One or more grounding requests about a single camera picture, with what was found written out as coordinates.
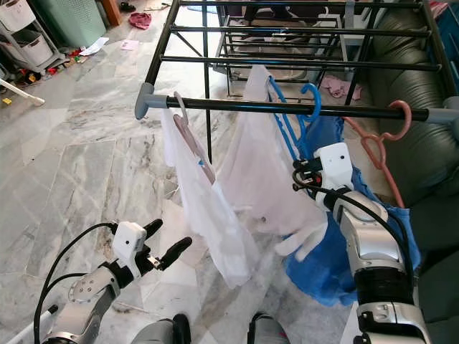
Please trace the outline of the white frilly garment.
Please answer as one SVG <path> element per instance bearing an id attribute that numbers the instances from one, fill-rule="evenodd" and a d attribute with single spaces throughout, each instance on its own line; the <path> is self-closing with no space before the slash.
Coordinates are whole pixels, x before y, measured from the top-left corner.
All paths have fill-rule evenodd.
<path id="1" fill-rule="evenodd" d="M 292 189 L 292 158 L 272 113 L 240 110 L 217 172 L 230 203 L 252 231 L 284 237 L 274 250 L 302 262 L 324 238 L 326 212 Z"/>

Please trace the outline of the blue plastic hanger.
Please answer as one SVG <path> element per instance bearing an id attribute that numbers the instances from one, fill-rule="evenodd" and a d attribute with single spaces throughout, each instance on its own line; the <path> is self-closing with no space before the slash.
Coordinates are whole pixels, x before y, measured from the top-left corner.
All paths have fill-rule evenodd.
<path id="1" fill-rule="evenodd" d="M 319 113 L 322 108 L 321 93 L 313 83 L 305 83 L 301 88 L 301 94 L 311 94 L 313 96 L 313 109 L 308 114 L 296 115 L 296 121 L 298 121 L 299 129 L 301 129 L 301 131 L 299 131 L 300 135 L 295 135 L 294 125 L 291 124 L 286 114 L 275 113 L 273 115 L 280 134 L 284 138 L 285 146 L 293 161 L 308 160 L 312 158 L 312 155 L 307 151 L 305 135 L 308 124 L 311 124 L 319 118 Z"/>

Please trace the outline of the blue shirt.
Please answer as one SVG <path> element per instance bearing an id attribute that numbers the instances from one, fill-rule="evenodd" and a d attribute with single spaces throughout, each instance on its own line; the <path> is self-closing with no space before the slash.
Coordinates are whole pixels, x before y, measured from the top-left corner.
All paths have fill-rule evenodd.
<path id="1" fill-rule="evenodd" d="M 308 151 L 315 152 L 318 148 L 341 142 L 344 125 L 344 119 L 336 117 L 319 117 L 313 121 L 308 125 L 305 138 Z M 422 265 L 422 255 L 410 225 L 410 210 L 381 202 L 364 183 L 363 175 L 357 167 L 354 167 L 353 184 L 357 192 L 383 204 L 389 214 L 388 224 L 397 230 L 400 238 L 404 234 L 401 227 L 404 227 L 409 236 L 411 262 L 417 271 Z M 326 233 L 303 261 L 295 257 L 285 260 L 286 275 L 301 292 L 324 307 L 350 307 L 357 295 L 346 252 L 346 239 L 341 235 L 340 226 L 332 219 L 327 207 L 319 206 L 319 209 L 328 221 Z"/>

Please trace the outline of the salmon pink hanger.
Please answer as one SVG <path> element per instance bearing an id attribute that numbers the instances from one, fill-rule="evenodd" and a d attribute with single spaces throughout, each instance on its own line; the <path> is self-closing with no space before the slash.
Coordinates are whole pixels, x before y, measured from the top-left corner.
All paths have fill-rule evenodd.
<path id="1" fill-rule="evenodd" d="M 392 191 L 392 197 L 394 198 L 396 205 L 400 209 L 406 209 L 399 186 L 397 186 L 390 169 L 387 167 L 387 150 L 384 142 L 401 140 L 401 138 L 407 134 L 412 122 L 412 110 L 411 107 L 403 100 L 390 102 L 388 108 L 400 110 L 403 117 L 401 128 L 399 131 L 394 133 L 382 131 L 380 134 L 374 134 L 365 131 L 353 118 L 344 117 L 344 121 L 358 134 L 361 146 L 371 161 L 371 164 L 373 164 L 378 171 L 383 173 L 387 184 Z"/>

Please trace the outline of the robot leg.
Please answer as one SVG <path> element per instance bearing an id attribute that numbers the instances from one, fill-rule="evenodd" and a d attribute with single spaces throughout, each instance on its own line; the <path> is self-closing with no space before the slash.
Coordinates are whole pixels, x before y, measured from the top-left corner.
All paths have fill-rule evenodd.
<path id="1" fill-rule="evenodd" d="M 247 344 L 290 344 L 290 340 L 275 318 L 256 312 L 249 324 Z"/>
<path id="2" fill-rule="evenodd" d="M 191 344 L 188 317 L 180 313 L 151 323 L 141 328 L 129 344 Z"/>

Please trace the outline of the light pink crumpled cloth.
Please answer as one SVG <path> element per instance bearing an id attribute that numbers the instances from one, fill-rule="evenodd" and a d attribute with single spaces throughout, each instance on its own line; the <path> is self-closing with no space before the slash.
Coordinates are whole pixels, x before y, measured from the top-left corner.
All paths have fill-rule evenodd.
<path id="1" fill-rule="evenodd" d="M 332 97 L 342 98 L 348 94 L 350 85 L 350 82 L 341 80 L 333 75 L 326 75 L 322 79 L 321 85 L 319 86 L 325 89 Z M 351 95 L 351 99 L 360 100 L 361 92 L 363 92 L 363 87 L 361 87 L 361 85 L 355 86 L 353 95 Z"/>

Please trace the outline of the black clothes drying rack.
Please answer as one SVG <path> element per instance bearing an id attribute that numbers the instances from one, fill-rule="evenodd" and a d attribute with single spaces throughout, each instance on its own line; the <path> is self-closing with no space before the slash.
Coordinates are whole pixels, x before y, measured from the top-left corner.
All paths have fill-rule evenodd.
<path id="1" fill-rule="evenodd" d="M 310 6 L 310 2 L 301 0 L 171 0 L 171 6 L 166 17 L 166 23 L 158 36 L 158 43 L 151 65 L 140 92 L 135 101 L 135 118 L 141 119 L 147 115 L 148 109 L 176 108 L 179 106 L 174 96 L 155 94 L 154 88 L 158 72 L 165 62 L 190 62 L 201 63 L 205 67 L 210 65 L 223 65 L 225 67 L 288 67 L 289 69 L 306 70 L 311 67 L 342 68 L 352 69 L 355 72 L 361 70 L 392 70 L 392 71 L 423 71 L 434 72 L 445 68 L 445 52 L 439 47 L 439 33 L 430 14 L 430 6 L 427 0 L 416 0 L 414 2 L 356 2 L 345 0 L 341 2 L 316 1 L 316 6 L 344 7 L 345 9 L 411 9 L 422 11 L 424 14 L 426 29 L 405 29 L 405 30 L 384 30 L 384 29 L 351 29 L 342 27 L 186 27 L 174 25 L 175 17 L 183 6 L 200 6 L 203 9 L 211 6 L 280 6 L 280 4 L 291 4 L 291 6 Z M 222 58 L 210 57 L 207 53 L 199 57 L 178 57 L 165 55 L 165 49 L 169 45 L 171 36 L 180 36 L 183 32 L 201 33 L 203 39 L 209 38 L 210 32 L 220 33 L 271 33 L 271 34 L 308 34 L 331 37 L 333 35 L 358 35 L 364 38 L 368 44 L 374 37 L 412 37 L 413 39 L 432 40 L 436 62 L 433 64 L 387 64 L 383 62 L 334 62 L 333 60 L 322 59 L 250 59 L 250 58 Z M 240 111 L 253 110 L 259 113 L 285 113 L 285 114 L 308 114 L 313 106 L 306 104 L 292 104 L 291 102 L 255 102 L 243 100 L 212 100 L 210 98 L 183 98 L 187 108 L 197 110 L 226 110 Z M 395 119 L 396 112 L 381 107 L 350 106 L 350 105 L 322 105 L 319 115 L 325 117 L 354 117 L 374 119 Z"/>

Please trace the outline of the robot right leg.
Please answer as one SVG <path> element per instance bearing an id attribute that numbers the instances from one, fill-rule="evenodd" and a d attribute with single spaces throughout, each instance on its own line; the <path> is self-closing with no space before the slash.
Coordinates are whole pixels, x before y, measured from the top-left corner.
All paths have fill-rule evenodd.
<path id="1" fill-rule="evenodd" d="M 290 344 L 290 340 L 275 318 L 256 312 L 249 324 L 247 344 Z"/>

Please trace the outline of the white rod black tip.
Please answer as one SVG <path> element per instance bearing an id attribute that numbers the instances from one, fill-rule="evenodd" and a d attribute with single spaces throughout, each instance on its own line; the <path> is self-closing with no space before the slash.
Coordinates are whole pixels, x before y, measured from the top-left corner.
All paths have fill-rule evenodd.
<path id="1" fill-rule="evenodd" d="M 40 314 L 39 322 L 42 320 L 50 319 L 56 312 L 58 312 L 58 310 L 58 305 L 50 305 L 50 307 L 48 307 L 44 312 L 42 312 L 42 314 Z M 34 328 L 34 323 L 26 325 L 23 330 L 19 331 L 19 333 L 16 335 L 13 335 L 13 337 L 6 341 L 5 344 L 33 344 Z"/>

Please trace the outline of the dark green sofa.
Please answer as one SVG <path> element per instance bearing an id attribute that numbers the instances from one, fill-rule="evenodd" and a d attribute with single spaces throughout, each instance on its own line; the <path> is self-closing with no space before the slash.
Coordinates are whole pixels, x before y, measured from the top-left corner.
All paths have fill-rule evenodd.
<path id="1" fill-rule="evenodd" d="M 368 73 L 377 106 L 403 100 L 415 109 L 438 108 L 450 72 L 417 71 L 430 62 L 427 44 L 413 37 L 374 37 L 371 62 L 386 69 Z M 433 344 L 459 344 L 459 122 L 417 123 L 387 141 L 387 167 L 410 210 L 420 250 L 417 291 Z"/>

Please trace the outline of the white chair with tan feet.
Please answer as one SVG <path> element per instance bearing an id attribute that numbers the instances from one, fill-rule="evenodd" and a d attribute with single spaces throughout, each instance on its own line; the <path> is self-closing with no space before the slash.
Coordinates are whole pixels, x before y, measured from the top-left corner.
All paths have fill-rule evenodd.
<path id="1" fill-rule="evenodd" d="M 16 87 L 16 85 L 13 85 L 13 83 L 7 82 L 6 80 L 0 79 L 0 85 L 12 91 L 14 94 L 22 96 L 26 99 L 26 101 L 31 102 L 35 106 L 42 106 L 43 104 L 45 104 L 44 99 L 40 98 L 39 96 L 30 95 L 28 92 L 19 89 L 18 87 Z"/>

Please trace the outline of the white paper sheet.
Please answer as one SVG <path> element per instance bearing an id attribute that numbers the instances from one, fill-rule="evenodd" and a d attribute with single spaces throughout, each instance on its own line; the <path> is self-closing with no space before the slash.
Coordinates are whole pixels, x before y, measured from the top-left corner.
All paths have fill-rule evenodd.
<path id="1" fill-rule="evenodd" d="M 79 52 L 80 56 L 91 56 L 96 52 L 99 52 L 104 46 L 105 43 L 108 42 L 109 37 L 98 37 L 92 45 L 86 48 L 82 48 L 81 52 Z"/>

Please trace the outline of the white storage cart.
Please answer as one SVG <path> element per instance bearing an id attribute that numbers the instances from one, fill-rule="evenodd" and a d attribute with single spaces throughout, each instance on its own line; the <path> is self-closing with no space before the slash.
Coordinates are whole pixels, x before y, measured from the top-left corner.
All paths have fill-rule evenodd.
<path id="1" fill-rule="evenodd" d="M 29 0 L 0 0 L 0 52 L 20 68 L 45 72 L 65 62 Z"/>

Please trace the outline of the magenta crumpled cloth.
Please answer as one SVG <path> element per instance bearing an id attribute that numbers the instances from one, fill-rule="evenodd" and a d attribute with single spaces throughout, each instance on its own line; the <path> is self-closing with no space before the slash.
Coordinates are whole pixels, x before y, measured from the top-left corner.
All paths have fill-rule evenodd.
<path id="1" fill-rule="evenodd" d="M 136 29 L 147 30 L 151 26 L 152 16 L 146 12 L 134 12 L 129 14 L 128 23 Z"/>

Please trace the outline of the green cabinet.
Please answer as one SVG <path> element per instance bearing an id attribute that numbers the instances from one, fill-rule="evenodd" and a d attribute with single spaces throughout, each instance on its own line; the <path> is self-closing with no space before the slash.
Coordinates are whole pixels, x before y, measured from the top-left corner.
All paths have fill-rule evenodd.
<path id="1" fill-rule="evenodd" d="M 32 0 L 32 3 L 66 47 L 89 47 L 106 32 L 95 0 Z"/>

